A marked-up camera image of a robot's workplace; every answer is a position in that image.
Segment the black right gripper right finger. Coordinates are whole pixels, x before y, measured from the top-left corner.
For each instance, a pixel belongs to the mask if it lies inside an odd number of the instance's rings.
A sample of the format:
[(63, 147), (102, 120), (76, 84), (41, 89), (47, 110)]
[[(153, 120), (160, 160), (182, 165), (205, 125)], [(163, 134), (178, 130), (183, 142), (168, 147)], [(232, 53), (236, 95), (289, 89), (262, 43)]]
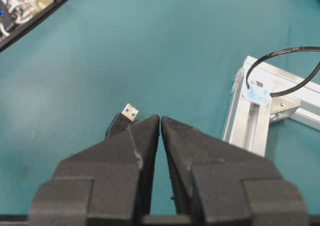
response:
[(267, 158), (164, 116), (176, 211), (202, 225), (308, 225), (299, 189)]

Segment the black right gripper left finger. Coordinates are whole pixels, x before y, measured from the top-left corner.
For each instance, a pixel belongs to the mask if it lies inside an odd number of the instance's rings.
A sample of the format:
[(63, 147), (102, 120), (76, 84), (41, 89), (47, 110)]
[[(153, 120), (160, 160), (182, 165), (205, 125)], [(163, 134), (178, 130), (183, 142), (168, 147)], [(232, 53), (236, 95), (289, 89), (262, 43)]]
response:
[(29, 225), (138, 225), (151, 209), (159, 130), (154, 114), (62, 160), (38, 188)]

